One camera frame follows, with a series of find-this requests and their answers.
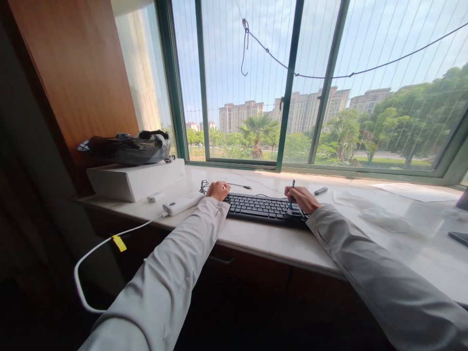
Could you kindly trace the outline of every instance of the yellow tape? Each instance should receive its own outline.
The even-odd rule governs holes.
[[[127,249],[127,247],[125,246],[125,244],[123,243],[122,239],[120,238],[120,236],[117,236],[117,235],[113,235],[112,238],[114,239],[114,242],[115,244],[117,245],[118,249],[120,250],[120,252],[122,251],[125,251]]]

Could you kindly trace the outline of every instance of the marble countertop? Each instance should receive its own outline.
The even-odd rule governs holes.
[[[459,304],[468,306],[468,247],[447,235],[448,232],[463,233],[468,229],[468,212],[455,208],[455,201],[422,203],[370,187],[372,184],[385,183],[381,180],[193,165],[186,165],[186,173],[186,178],[165,189],[165,198],[156,203],[149,203],[146,199],[130,203],[97,196],[78,201],[88,207],[140,221],[155,218],[153,225],[172,230],[194,208],[174,217],[158,218],[162,212],[162,204],[199,190],[204,179],[209,182],[224,180],[252,187],[249,190],[233,186],[232,193],[273,197],[284,197],[284,187],[291,185],[293,179],[297,186],[305,186],[311,192],[326,186],[329,190],[318,197],[320,202],[333,204],[348,220],[354,222],[397,259]],[[461,191],[450,188],[425,187],[462,194]],[[305,230],[227,218],[217,243],[344,279],[313,234]]]

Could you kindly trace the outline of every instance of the fist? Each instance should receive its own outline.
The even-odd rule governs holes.
[[[284,195],[288,197],[288,200],[291,200],[291,196],[304,213],[311,215],[315,210],[322,207],[320,202],[311,194],[307,188],[304,187],[291,187],[287,186],[284,189]]]
[[[206,196],[214,197],[218,201],[223,201],[229,194],[229,190],[231,190],[231,186],[228,183],[223,181],[213,182],[210,184]]]

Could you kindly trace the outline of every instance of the green window frame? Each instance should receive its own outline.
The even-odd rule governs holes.
[[[200,87],[202,102],[203,125],[208,126],[206,80],[205,80],[205,58],[203,43],[203,18],[201,0],[195,2],[195,16],[197,28],[197,44]],[[302,174],[333,175],[346,177],[376,178],[394,181],[411,181],[436,185],[459,185],[468,171],[468,110],[461,118],[460,124],[452,131],[449,142],[438,158],[437,165],[432,172],[419,170],[394,170],[377,169],[369,167],[351,167],[351,166],[333,166],[314,164],[314,158],[317,152],[322,124],[327,108],[328,97],[332,86],[332,79],[324,79],[322,96],[318,107],[318,115],[315,129],[312,136],[312,144],[309,151],[308,163],[289,163],[283,161],[284,146],[286,140],[286,131],[288,126],[288,116],[291,104],[291,95],[293,89],[294,68],[296,64],[301,21],[304,10],[304,0],[296,0],[294,10],[294,21],[292,27],[292,39],[289,55],[289,67],[284,93],[284,104],[282,110],[282,121],[280,128],[280,138],[278,144],[278,156],[276,162],[262,160],[245,159],[224,159],[210,157],[209,147],[205,148],[206,161],[189,160],[189,148],[185,130],[185,116],[182,100],[182,89],[180,82],[180,73],[178,66],[176,34],[174,26],[172,2],[166,0],[155,0],[156,12],[159,22],[161,35],[161,45],[164,56],[167,86],[169,90],[169,99],[174,119],[175,139],[177,149],[181,158],[188,164],[234,167],[246,169],[262,169],[274,172],[291,172]],[[336,19],[336,25],[333,32],[331,49],[329,53],[326,77],[332,77],[338,58],[338,52],[345,28],[347,13],[350,6],[350,0],[341,0]],[[209,140],[208,128],[204,128],[205,142]]]

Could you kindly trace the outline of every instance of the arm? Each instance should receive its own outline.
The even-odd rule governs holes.
[[[229,204],[221,201],[229,189],[223,182],[212,183],[193,214],[144,260],[80,350],[174,348],[192,289],[228,213]]]
[[[467,311],[374,243],[335,207],[321,206],[310,197],[309,204],[302,205],[312,214],[308,227],[393,346],[399,350],[468,348]],[[300,206],[306,200],[298,195]]]

